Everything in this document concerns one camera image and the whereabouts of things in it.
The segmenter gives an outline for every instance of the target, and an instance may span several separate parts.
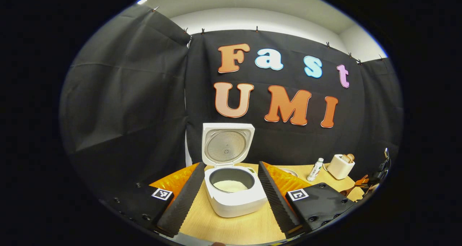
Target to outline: white rice cooker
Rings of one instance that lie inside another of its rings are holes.
[[[213,166],[205,171],[206,190],[221,217],[247,215],[267,202],[255,170],[234,165],[247,157],[254,131],[252,124],[203,124],[202,160]]]

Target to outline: ceiling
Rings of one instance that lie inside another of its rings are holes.
[[[305,19],[336,34],[356,24],[322,0],[147,0],[144,5],[153,8],[158,6],[157,10],[169,18],[206,9],[265,9]]]

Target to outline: light blue letter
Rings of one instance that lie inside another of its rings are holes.
[[[281,63],[280,52],[274,49],[261,49],[257,52],[259,57],[255,59],[255,64],[260,68],[271,68],[272,70],[281,70],[284,65]]]
[[[312,56],[305,56],[303,58],[303,62],[305,63],[305,73],[308,76],[314,77],[314,78],[320,78],[322,76],[322,63],[321,60],[319,60],[316,57]]]

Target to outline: white wall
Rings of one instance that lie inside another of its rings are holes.
[[[248,8],[208,9],[171,18],[188,34],[217,30],[252,29],[284,33],[310,39],[348,53],[340,36],[313,22],[288,14]]]
[[[361,62],[387,57],[386,52],[360,25],[354,25],[340,33],[340,38],[348,52]]]

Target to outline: screw hole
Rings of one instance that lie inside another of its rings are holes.
[[[151,217],[145,213],[143,213],[143,219],[145,219],[146,221],[150,221],[151,220]]]

